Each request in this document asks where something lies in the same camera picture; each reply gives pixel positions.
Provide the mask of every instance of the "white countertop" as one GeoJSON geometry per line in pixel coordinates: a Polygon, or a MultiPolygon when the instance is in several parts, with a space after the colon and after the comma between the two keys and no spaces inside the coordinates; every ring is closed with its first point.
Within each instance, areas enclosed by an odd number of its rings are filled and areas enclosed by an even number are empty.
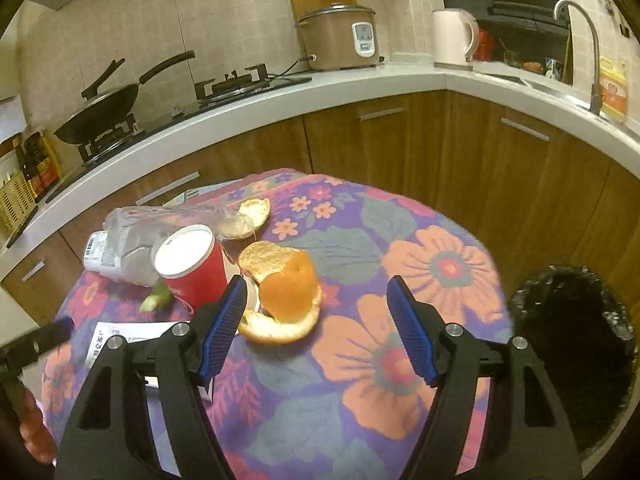
{"type": "Polygon", "coordinates": [[[524,76],[564,92],[571,91],[571,87],[542,76],[495,63],[479,63],[476,72],[388,62],[376,68],[315,73],[309,83],[249,97],[175,124],[106,161],[53,202],[40,205],[36,217],[11,249],[0,250],[0,280],[81,212],[174,160],[260,126],[324,108],[397,94],[447,89],[514,108],[584,140],[640,178],[640,143],[634,139],[568,102],[478,72],[524,76]]]}

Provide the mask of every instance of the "rice cooker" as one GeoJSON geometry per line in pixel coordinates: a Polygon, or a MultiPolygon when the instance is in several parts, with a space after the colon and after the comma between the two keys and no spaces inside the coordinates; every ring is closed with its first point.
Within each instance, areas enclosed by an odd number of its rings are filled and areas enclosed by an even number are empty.
{"type": "Polygon", "coordinates": [[[375,12],[369,7],[333,4],[298,20],[306,54],[314,70],[378,64],[375,12]]]}

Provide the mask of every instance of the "floral tablecloth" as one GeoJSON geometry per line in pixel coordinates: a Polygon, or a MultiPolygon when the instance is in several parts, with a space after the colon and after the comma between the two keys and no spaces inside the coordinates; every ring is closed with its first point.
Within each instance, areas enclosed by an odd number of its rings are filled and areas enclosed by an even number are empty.
{"type": "MultiPolygon", "coordinates": [[[[190,203],[238,206],[268,197],[260,238],[308,250],[322,279],[321,320],[296,344],[266,348],[236,336],[209,420],[239,480],[397,479],[416,443],[434,390],[413,374],[386,307],[400,274],[419,301],[475,336],[510,336],[498,274],[485,248],[443,215],[406,197],[292,170],[250,176],[190,203]]],[[[59,442],[87,375],[96,322],[188,319],[179,302],[140,314],[148,289],[85,272],[58,316],[76,332],[47,359],[42,397],[59,442]]],[[[473,467],[486,414],[479,383],[459,471],[473,467]]],[[[149,412],[162,467],[177,473],[159,400],[149,412]]]]}

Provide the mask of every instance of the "black handle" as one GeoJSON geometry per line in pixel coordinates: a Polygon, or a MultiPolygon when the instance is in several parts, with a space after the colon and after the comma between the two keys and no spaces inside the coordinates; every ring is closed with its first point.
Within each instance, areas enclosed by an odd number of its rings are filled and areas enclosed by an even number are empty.
{"type": "Polygon", "coordinates": [[[181,63],[183,61],[187,61],[188,59],[193,59],[194,57],[196,57],[196,53],[193,50],[189,50],[188,52],[183,52],[182,54],[178,54],[177,56],[170,57],[169,59],[164,60],[162,63],[157,64],[148,72],[143,73],[143,75],[140,76],[140,84],[143,85],[152,77],[155,77],[159,73],[161,73],[162,70],[166,70],[170,66],[181,63]]]}
{"type": "Polygon", "coordinates": [[[0,380],[4,375],[17,377],[22,369],[38,362],[41,355],[71,338],[74,322],[70,317],[36,328],[0,347],[0,380]]]}
{"type": "Polygon", "coordinates": [[[118,67],[125,62],[125,59],[122,58],[118,61],[115,59],[111,61],[110,65],[107,67],[107,70],[102,72],[102,75],[96,79],[91,85],[89,85],[82,93],[81,96],[85,99],[91,99],[98,95],[98,86],[107,81],[110,78],[111,74],[113,74],[118,67]]]}

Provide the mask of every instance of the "sink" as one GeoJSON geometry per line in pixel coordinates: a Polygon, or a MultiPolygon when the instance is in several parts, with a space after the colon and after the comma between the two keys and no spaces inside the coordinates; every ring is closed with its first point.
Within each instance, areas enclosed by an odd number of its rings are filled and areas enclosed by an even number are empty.
{"type": "Polygon", "coordinates": [[[570,103],[570,104],[572,104],[573,106],[575,106],[577,108],[581,108],[582,110],[587,111],[596,120],[601,121],[602,123],[609,124],[610,126],[615,127],[621,133],[623,133],[627,137],[633,139],[635,142],[640,142],[640,135],[635,133],[635,131],[629,129],[624,124],[621,124],[621,123],[617,122],[616,120],[612,119],[611,117],[609,117],[604,112],[600,112],[599,116],[595,116],[595,115],[591,114],[590,111],[589,111],[589,108],[590,108],[589,103],[585,102],[582,99],[579,99],[579,98],[577,98],[577,97],[575,97],[575,96],[573,96],[571,94],[566,94],[564,92],[556,90],[555,88],[550,88],[550,87],[548,87],[546,85],[537,83],[535,81],[531,81],[529,79],[524,79],[524,78],[521,78],[519,76],[511,76],[511,75],[503,75],[503,74],[482,74],[482,75],[487,75],[487,76],[490,76],[490,77],[497,77],[499,79],[504,79],[506,81],[511,81],[513,83],[517,83],[519,85],[528,86],[529,88],[533,88],[534,90],[537,90],[538,92],[542,92],[543,94],[549,95],[549,96],[557,98],[557,99],[562,99],[562,101],[564,101],[564,102],[570,103]]]}
{"type": "Polygon", "coordinates": [[[482,72],[477,72],[480,75],[487,75],[489,77],[497,77],[498,79],[504,79],[505,81],[511,81],[512,83],[517,83],[519,85],[526,86],[527,84],[516,75],[505,75],[505,74],[485,74],[482,72]]]}

